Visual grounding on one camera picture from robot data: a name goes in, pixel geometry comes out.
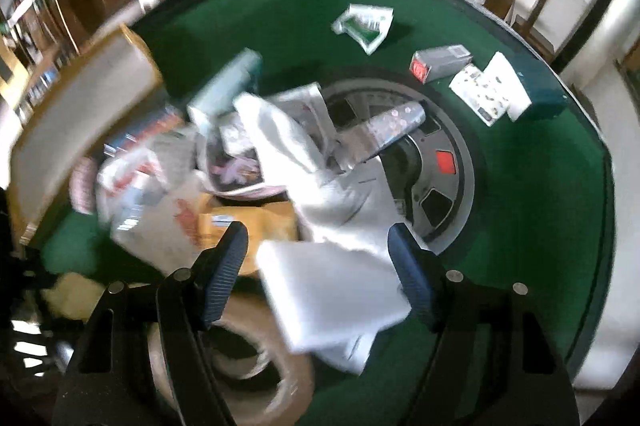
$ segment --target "green table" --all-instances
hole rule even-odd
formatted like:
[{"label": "green table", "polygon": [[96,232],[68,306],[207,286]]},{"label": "green table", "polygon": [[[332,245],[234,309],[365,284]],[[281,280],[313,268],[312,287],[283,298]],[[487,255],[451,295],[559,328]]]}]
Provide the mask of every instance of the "green table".
[{"label": "green table", "polygon": [[[394,8],[388,38],[370,57],[348,36],[330,30],[349,3]],[[464,0],[169,0],[133,30],[148,44],[177,102],[188,100],[244,47],[264,58],[263,94],[321,79],[344,66],[406,73],[416,50],[444,44],[466,46],[479,68],[496,51],[508,59],[516,54],[536,59],[513,31]],[[440,80],[424,91],[437,91],[464,120],[486,171],[472,240],[441,258],[447,268],[480,284],[526,284],[574,376],[593,338],[612,265],[609,153],[572,100],[553,120],[512,123],[503,117],[487,128],[448,83]],[[78,242],[81,233],[84,243]],[[75,254],[65,249],[71,245]],[[43,254],[55,272],[75,269],[103,281],[116,278],[118,268],[120,279],[157,276],[104,239],[94,219],[73,213]],[[397,421],[435,341],[410,317],[379,334],[360,377],[318,363],[314,401],[300,424]]]}]

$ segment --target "screw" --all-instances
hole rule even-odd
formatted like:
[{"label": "screw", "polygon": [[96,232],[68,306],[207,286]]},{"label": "screw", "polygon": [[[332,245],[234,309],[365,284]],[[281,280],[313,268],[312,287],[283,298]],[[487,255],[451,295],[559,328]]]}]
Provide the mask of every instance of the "screw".
[{"label": "screw", "polygon": [[121,281],[114,281],[108,288],[110,294],[117,294],[122,291],[122,289],[124,289],[124,283]]},{"label": "screw", "polygon": [[187,281],[191,277],[191,269],[183,267],[174,272],[174,279],[177,281]]},{"label": "screw", "polygon": [[447,280],[452,281],[453,283],[460,283],[465,279],[465,276],[460,271],[450,270],[447,271]]},{"label": "screw", "polygon": [[524,283],[515,282],[513,284],[513,291],[520,296],[526,296],[529,288]]}]

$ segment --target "tape roll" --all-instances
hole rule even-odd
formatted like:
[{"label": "tape roll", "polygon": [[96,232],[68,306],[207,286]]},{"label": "tape roll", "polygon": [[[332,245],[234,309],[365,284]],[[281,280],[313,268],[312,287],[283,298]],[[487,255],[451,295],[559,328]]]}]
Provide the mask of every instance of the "tape roll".
[{"label": "tape roll", "polygon": [[[239,426],[295,424],[311,403],[314,392],[314,373],[309,356],[289,353],[270,309],[255,297],[232,294],[216,326],[241,336],[257,352],[257,355],[246,359],[229,359],[220,352],[211,352],[209,357],[216,370],[231,379],[246,380],[273,363],[280,377],[280,382],[268,391],[243,392],[218,381],[236,423]],[[149,331],[148,346],[156,388],[175,408],[158,324]]]}]

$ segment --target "red and grey box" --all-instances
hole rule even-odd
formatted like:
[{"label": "red and grey box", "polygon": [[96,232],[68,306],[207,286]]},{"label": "red and grey box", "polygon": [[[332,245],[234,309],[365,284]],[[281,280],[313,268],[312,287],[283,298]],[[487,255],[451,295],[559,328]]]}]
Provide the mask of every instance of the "red and grey box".
[{"label": "red and grey box", "polygon": [[427,48],[414,54],[409,70],[424,84],[427,80],[440,79],[458,73],[473,58],[471,52],[461,44]]}]

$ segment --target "brown tape roll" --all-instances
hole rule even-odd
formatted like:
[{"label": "brown tape roll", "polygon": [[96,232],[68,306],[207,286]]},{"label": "brown tape roll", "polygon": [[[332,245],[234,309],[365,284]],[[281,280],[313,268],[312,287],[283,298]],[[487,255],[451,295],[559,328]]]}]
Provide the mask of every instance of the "brown tape roll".
[{"label": "brown tape roll", "polygon": [[[231,295],[216,326],[241,336],[257,351],[256,356],[247,359],[229,359],[215,353],[211,357],[217,370],[233,379],[249,379],[273,362],[280,374],[280,382],[267,392],[240,392],[218,381],[236,423],[239,426],[295,424],[311,403],[314,392],[313,366],[309,356],[289,353],[270,309],[255,297]],[[162,356],[158,324],[150,329],[148,346],[156,388],[175,407]]]}]

